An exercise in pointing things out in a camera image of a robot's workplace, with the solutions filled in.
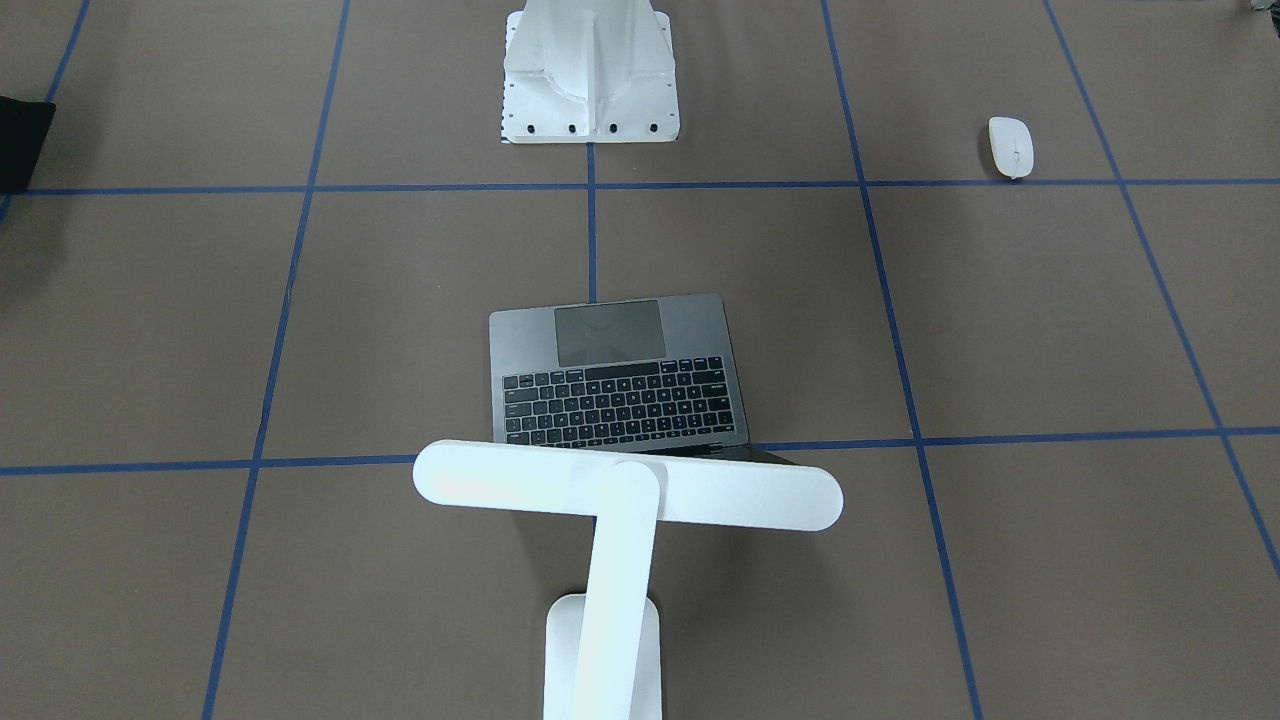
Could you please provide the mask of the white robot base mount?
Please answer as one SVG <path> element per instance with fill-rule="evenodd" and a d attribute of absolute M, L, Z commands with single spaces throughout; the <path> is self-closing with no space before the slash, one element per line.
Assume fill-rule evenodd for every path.
<path fill-rule="evenodd" d="M 500 140 L 680 137 L 671 19 L 649 1 L 527 1 L 506 18 Z"/>

